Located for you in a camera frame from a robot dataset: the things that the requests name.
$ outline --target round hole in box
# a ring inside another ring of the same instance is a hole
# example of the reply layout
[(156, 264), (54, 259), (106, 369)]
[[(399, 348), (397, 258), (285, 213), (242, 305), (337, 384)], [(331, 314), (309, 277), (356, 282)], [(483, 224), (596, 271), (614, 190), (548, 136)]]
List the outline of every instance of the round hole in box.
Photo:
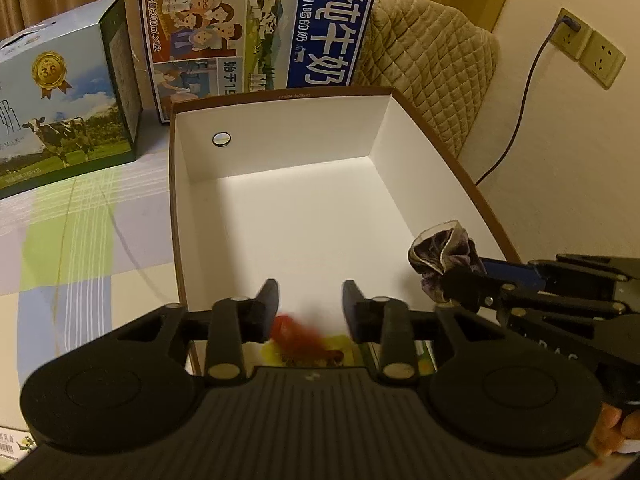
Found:
[(231, 142), (231, 136), (227, 132), (218, 132), (213, 136), (213, 145), (219, 148), (228, 145)]

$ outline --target wall socket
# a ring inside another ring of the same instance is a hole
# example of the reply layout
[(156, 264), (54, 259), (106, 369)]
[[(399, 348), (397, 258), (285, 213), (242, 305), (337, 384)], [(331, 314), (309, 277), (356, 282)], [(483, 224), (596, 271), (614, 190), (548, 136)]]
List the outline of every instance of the wall socket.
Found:
[(572, 59), (580, 59), (580, 56), (591, 37), (593, 29), (575, 14), (570, 13), (564, 8), (560, 9), (558, 19), (563, 16), (569, 16), (576, 22), (580, 23), (580, 30), (578, 32), (574, 32), (566, 23), (560, 23), (556, 29), (556, 33), (551, 37), (551, 43), (560, 50), (563, 50)]
[(604, 88), (611, 88), (625, 60), (626, 56), (595, 30), (580, 57), (580, 64)]

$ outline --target beige quilted fabric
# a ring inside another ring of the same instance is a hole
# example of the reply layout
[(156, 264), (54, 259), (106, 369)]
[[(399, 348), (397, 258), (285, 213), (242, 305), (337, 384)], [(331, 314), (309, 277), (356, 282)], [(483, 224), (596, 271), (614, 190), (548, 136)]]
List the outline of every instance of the beige quilted fabric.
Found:
[(398, 88), (458, 156), (497, 58), (494, 36), (457, 9), (376, 0), (352, 84)]

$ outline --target white wall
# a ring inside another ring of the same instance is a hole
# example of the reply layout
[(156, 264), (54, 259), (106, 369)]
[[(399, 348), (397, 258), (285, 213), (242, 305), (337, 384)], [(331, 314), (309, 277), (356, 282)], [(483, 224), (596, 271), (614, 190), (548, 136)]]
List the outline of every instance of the white wall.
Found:
[(543, 54), (518, 138), (480, 186), (523, 260), (640, 256), (640, 0), (507, 0), (500, 61), (460, 155), (480, 177), (511, 136), (530, 64), (565, 7), (626, 63), (604, 90), (556, 47)]

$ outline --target checkered tablecloth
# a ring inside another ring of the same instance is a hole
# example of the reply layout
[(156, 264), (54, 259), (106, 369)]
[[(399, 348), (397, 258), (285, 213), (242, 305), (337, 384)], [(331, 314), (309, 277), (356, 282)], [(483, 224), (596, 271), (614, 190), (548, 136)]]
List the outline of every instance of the checkered tablecloth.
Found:
[(177, 301), (168, 129), (143, 114), (138, 160), (0, 200), (0, 426), (26, 428), (41, 364)]

